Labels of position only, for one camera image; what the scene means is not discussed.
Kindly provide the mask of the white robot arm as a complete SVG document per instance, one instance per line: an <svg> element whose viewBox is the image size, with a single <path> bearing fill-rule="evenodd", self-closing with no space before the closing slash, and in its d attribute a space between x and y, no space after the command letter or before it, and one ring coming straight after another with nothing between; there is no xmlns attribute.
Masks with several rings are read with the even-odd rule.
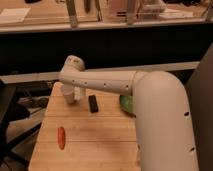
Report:
<svg viewBox="0 0 213 171"><path fill-rule="evenodd" d="M188 96L174 75L165 71L86 71L84 61L70 55L59 80L133 97L141 171L199 171Z"/></svg>

